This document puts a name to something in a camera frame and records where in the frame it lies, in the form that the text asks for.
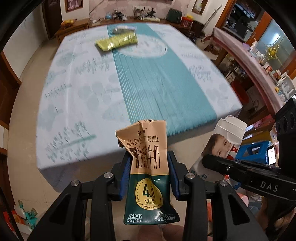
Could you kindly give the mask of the person's right hand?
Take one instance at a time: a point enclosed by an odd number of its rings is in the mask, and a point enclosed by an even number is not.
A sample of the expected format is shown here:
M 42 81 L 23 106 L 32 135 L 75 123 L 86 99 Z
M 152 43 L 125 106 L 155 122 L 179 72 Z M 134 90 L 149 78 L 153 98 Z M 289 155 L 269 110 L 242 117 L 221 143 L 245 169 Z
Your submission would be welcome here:
M 262 197 L 256 220 L 264 231 L 268 227 L 286 228 L 295 216 L 295 205 L 286 200 Z

